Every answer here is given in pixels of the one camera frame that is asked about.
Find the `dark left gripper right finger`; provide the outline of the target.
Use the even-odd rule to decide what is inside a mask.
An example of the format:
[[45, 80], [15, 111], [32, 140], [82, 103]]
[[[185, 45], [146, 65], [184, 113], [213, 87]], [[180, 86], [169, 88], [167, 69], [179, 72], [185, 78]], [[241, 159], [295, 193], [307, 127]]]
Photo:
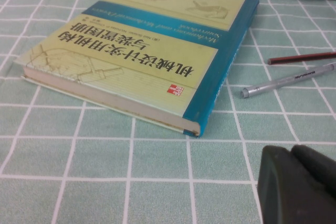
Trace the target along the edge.
[[290, 152], [335, 198], [335, 160], [305, 145], [295, 145]]

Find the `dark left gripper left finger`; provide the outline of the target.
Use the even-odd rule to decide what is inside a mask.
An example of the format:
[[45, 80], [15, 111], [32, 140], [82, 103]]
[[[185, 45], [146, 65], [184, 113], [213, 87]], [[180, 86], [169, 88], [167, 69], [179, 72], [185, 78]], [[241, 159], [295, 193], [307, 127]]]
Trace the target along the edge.
[[262, 149], [257, 192], [264, 223], [335, 223], [335, 198], [284, 147]]

